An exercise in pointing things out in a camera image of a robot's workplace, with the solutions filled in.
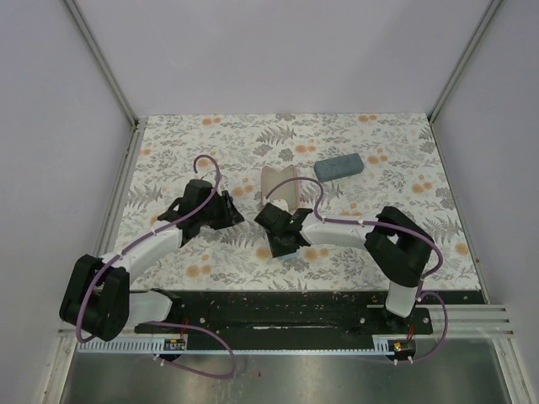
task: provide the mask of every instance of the red wire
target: red wire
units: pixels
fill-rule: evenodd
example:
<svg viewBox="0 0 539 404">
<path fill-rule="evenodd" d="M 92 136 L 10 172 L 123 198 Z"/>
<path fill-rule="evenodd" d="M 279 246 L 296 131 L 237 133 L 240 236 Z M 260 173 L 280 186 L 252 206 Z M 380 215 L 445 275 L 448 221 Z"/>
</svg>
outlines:
<svg viewBox="0 0 539 404">
<path fill-rule="evenodd" d="M 406 337 L 406 342 L 407 343 L 412 341 L 412 338 L 414 337 L 414 332 L 415 332 L 414 325 L 411 324 L 410 327 L 408 328 L 408 336 Z"/>
<path fill-rule="evenodd" d="M 187 318 L 187 317 L 185 318 L 185 323 L 184 323 L 184 324 L 185 324 L 186 326 L 189 325 L 189 318 Z M 184 337 L 184 332 L 185 332 L 185 328 L 182 328 L 182 332 L 179 334 L 179 336 L 180 336 L 181 338 Z"/>
</svg>

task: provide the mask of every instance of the blue sponge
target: blue sponge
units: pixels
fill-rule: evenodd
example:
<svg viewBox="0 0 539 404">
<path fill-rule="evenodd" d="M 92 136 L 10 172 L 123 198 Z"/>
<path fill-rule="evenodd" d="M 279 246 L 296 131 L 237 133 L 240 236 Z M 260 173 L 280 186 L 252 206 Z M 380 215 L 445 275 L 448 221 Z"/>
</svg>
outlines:
<svg viewBox="0 0 539 404">
<path fill-rule="evenodd" d="M 318 181 L 326 182 L 349 177 L 363 171 L 364 165 L 359 154 L 349 154 L 314 163 L 314 172 Z"/>
</svg>

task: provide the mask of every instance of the silver floor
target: silver floor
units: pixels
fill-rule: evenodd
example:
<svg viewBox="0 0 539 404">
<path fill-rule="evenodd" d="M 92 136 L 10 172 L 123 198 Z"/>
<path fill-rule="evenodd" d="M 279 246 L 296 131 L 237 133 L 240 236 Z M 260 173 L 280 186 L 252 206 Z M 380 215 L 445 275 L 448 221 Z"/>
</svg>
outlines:
<svg viewBox="0 0 539 404">
<path fill-rule="evenodd" d="M 422 342 L 423 350 L 432 343 Z M 150 355 L 76 353 L 61 402 L 77 404 L 510 403 L 488 341 L 448 341 L 432 359 L 394 367 L 350 356 L 237 356 L 234 380 L 210 380 Z M 226 356 L 182 364 L 226 373 Z"/>
</svg>

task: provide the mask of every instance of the purple tube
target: purple tube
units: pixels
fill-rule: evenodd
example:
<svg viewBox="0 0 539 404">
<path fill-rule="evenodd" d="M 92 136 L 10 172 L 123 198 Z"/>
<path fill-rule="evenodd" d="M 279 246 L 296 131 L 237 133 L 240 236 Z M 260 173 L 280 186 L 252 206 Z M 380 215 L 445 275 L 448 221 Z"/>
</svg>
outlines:
<svg viewBox="0 0 539 404">
<path fill-rule="evenodd" d="M 183 364 L 175 364 L 174 362 L 168 362 L 166 360 L 163 361 L 164 364 L 173 366 L 174 368 L 177 368 L 177 369 L 187 370 L 188 372 L 195 373 L 196 375 L 199 375 L 199 376 L 209 377 L 211 379 L 225 380 L 225 379 L 231 379 L 234 377 L 234 373 L 236 373 L 236 368 L 237 368 L 237 362 L 236 362 L 236 357 L 234 356 L 234 352 L 230 349 L 228 344 L 225 343 L 225 341 L 221 337 L 216 335 L 214 332 L 211 332 L 210 330 L 206 330 L 205 328 L 202 328 L 202 327 L 190 326 L 190 325 L 184 325 L 184 324 L 174 324 L 172 322 L 147 322 L 146 324 L 150 324 L 153 326 L 160 326 L 160 327 L 187 328 L 189 330 L 200 331 L 205 334 L 208 334 L 210 337 L 214 338 L 218 343 L 220 343 L 224 347 L 224 349 L 228 351 L 228 355 L 230 356 L 230 360 L 232 361 L 232 368 L 230 369 L 228 373 L 225 373 L 224 375 L 215 375 L 213 373 L 206 373 L 206 372 L 203 372 L 202 370 L 193 369 L 193 368 L 190 368 L 189 366 L 185 366 Z"/>
</svg>

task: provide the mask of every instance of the gray leaf pattern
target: gray leaf pattern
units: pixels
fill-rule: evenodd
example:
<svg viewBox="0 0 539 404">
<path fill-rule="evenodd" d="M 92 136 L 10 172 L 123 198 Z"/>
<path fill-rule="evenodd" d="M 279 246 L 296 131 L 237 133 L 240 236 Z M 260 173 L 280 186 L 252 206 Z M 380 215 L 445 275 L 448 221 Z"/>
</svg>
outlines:
<svg viewBox="0 0 539 404">
<path fill-rule="evenodd" d="M 388 280 L 364 250 L 333 245 L 301 248 L 272 259 L 261 208 L 260 170 L 290 164 L 315 177 L 318 160 L 357 152 L 363 173 L 323 184 L 325 215 L 374 219 L 383 206 L 398 207 L 444 253 L 442 270 L 427 289 L 479 288 L 455 203 L 424 114 L 155 115 L 148 119 L 127 196 L 115 251 L 143 234 L 195 178 L 193 159 L 211 154 L 246 221 L 199 236 L 161 259 L 132 289 L 379 290 Z M 213 182 L 215 170 L 199 162 L 197 178 Z M 302 206 L 313 207 L 318 186 L 302 183 Z M 429 267 L 435 265 L 431 254 Z"/>
<path fill-rule="evenodd" d="M 445 209 L 454 210 L 455 200 L 449 188 L 438 188 L 436 190 L 436 196 L 440 198 L 440 205 Z"/>
<path fill-rule="evenodd" d="M 270 145 L 260 145 L 256 146 L 253 150 L 253 154 L 256 154 L 257 156 L 264 157 L 270 150 L 273 150 L 273 147 Z"/>
<path fill-rule="evenodd" d="M 292 160 L 294 160 L 294 153 L 292 153 L 292 150 L 290 149 L 283 149 L 279 151 L 279 158 L 283 162 L 291 162 Z"/>
<path fill-rule="evenodd" d="M 153 185 L 153 188 L 145 184 L 141 188 L 133 186 L 127 196 L 127 206 L 136 207 L 137 209 L 146 208 L 150 202 L 158 201 L 162 197 L 161 188 L 158 188 L 156 184 Z"/>
<path fill-rule="evenodd" d="M 262 141 L 264 143 L 276 144 L 279 142 L 285 143 L 285 141 L 296 136 L 294 129 L 286 128 L 283 126 L 277 126 L 276 128 L 268 128 L 262 132 L 262 135 L 257 137 L 256 141 Z"/>
</svg>

